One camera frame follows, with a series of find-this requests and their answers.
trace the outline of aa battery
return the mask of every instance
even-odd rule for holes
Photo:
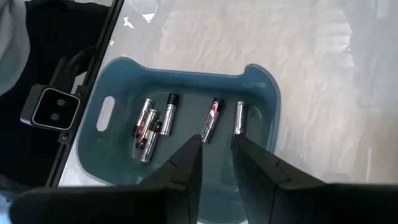
[[[145,122],[149,115],[149,110],[152,108],[152,105],[153,105],[153,101],[149,98],[146,98],[145,102],[144,102],[144,106],[142,107],[141,112],[139,114],[137,124],[135,125],[134,129],[132,130],[132,135],[134,137],[139,137],[139,130],[140,130],[140,128],[143,127],[143,125],[145,125]]]
[[[156,117],[157,117],[157,110],[150,109],[148,118],[146,119],[145,124],[142,126],[142,128],[141,127],[139,128],[138,137],[137,137],[137,141],[136,141],[137,147],[140,144],[142,144],[143,141],[145,141],[146,132],[152,126],[152,124],[155,122]]]
[[[205,125],[201,131],[201,141],[208,142],[210,140],[211,134],[215,128],[218,117],[223,109],[224,101],[219,98],[214,98],[210,112],[206,118]]]
[[[163,121],[162,129],[160,130],[160,134],[163,136],[169,136],[170,131],[172,129],[173,120],[175,110],[178,106],[179,96],[177,94],[171,93],[169,94],[169,98],[167,99],[167,109],[166,115]]]
[[[239,101],[235,106],[234,134],[243,134],[246,132],[248,120],[248,109],[243,101]]]
[[[160,121],[156,121],[152,124],[147,132],[147,139],[144,146],[144,152],[141,156],[141,162],[149,163],[152,159],[152,155],[154,154],[156,142],[159,138],[159,131],[162,123]]]

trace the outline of plastic tray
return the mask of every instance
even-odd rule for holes
[[[133,149],[132,129],[145,98],[164,118],[169,93],[180,95],[171,136],[161,136],[152,162],[139,162]],[[114,98],[107,128],[96,124],[104,99]],[[190,139],[200,133],[214,97],[224,100],[224,110],[209,143],[203,145],[203,178],[199,218],[205,223],[241,223],[243,205],[233,174],[231,137],[234,107],[250,105],[246,136],[273,152],[280,116],[280,92],[270,73],[248,65],[242,75],[154,70],[128,58],[108,65],[101,74],[78,138],[78,158],[89,175],[113,185],[134,185],[145,179]]]

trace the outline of camera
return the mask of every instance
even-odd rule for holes
[[[66,131],[71,128],[80,99],[45,85],[34,85],[20,119],[23,123],[46,129]]]

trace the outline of silver battery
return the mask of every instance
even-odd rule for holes
[[[150,130],[147,132],[146,143],[144,146],[144,152],[141,156],[141,162],[149,163],[152,159],[152,155],[154,154],[156,142],[159,138],[161,122],[156,121]]]
[[[138,137],[139,129],[143,125],[145,125],[146,119],[148,118],[148,115],[149,115],[149,110],[152,108],[152,105],[153,105],[153,101],[149,98],[146,98],[145,102],[144,102],[144,106],[142,107],[141,112],[139,113],[137,124],[135,125],[134,130],[133,130],[134,137]]]
[[[247,120],[247,107],[243,101],[239,101],[235,107],[234,134],[243,134],[246,132]]]
[[[167,105],[166,115],[163,121],[162,129],[160,130],[160,134],[164,136],[169,136],[170,131],[172,129],[174,114],[175,114],[175,105]]]
[[[155,122],[156,117],[157,117],[157,110],[150,109],[148,118],[145,120],[145,124],[138,129],[138,137],[136,142],[137,145],[140,144],[140,142],[144,141],[144,139],[146,138],[146,132],[149,129],[149,127],[151,127],[152,124]]]
[[[201,141],[208,142],[210,140],[211,134],[213,133],[214,127],[216,125],[218,116],[223,109],[224,101],[215,98],[210,107],[210,112],[206,118],[205,125],[200,133]]]

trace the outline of table surface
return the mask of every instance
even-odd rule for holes
[[[161,22],[138,35],[134,2],[124,2],[101,71],[121,56],[234,75],[257,63],[282,93],[277,156],[326,182],[398,182],[398,3],[164,0]],[[81,169],[74,144],[59,185],[104,184]]]

